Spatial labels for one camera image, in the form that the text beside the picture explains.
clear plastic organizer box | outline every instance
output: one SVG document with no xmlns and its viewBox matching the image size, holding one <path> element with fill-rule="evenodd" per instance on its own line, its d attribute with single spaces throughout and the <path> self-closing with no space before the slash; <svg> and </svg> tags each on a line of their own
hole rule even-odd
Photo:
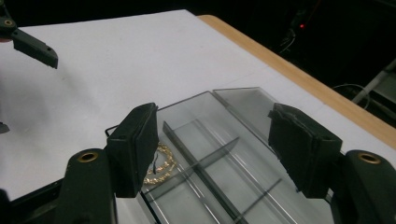
<svg viewBox="0 0 396 224">
<path fill-rule="evenodd" d="M 330 206 L 297 192 L 266 144 L 274 102 L 260 88 L 230 89 L 160 109 L 168 151 L 141 191 L 153 222 L 332 223 Z"/>
</svg>

jewelry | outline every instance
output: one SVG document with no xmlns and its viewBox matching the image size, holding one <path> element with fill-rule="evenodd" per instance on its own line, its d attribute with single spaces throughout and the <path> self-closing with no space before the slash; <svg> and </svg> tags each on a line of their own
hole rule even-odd
<svg viewBox="0 0 396 224">
<path fill-rule="evenodd" d="M 164 175 L 160 175 L 159 177 L 154 177 L 154 178 L 145 177 L 143 181 L 144 184 L 155 185 L 162 183 L 163 181 L 165 181 L 166 178 L 171 176 L 174 167 L 177 165 L 176 161 L 173 159 L 173 154 L 171 152 L 171 149 L 167 145 L 160 142 L 158 143 L 157 150 L 162 154 L 166 155 L 166 161 L 157 168 L 155 168 L 155 161 L 154 161 L 153 169 L 148 170 L 148 175 L 152 175 L 152 174 L 156 175 L 157 173 L 164 171 L 169 166 L 170 168 L 166 171 Z"/>
</svg>

dark background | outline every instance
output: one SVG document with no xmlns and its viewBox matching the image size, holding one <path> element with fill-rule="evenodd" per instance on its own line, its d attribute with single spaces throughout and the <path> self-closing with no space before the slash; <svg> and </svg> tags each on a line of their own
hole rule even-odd
<svg viewBox="0 0 396 224">
<path fill-rule="evenodd" d="M 365 86 L 396 57 L 396 0 L 6 0 L 6 5 L 19 26 L 176 9 L 211 14 L 329 87 Z M 291 30 L 295 38 L 286 48 Z"/>
</svg>

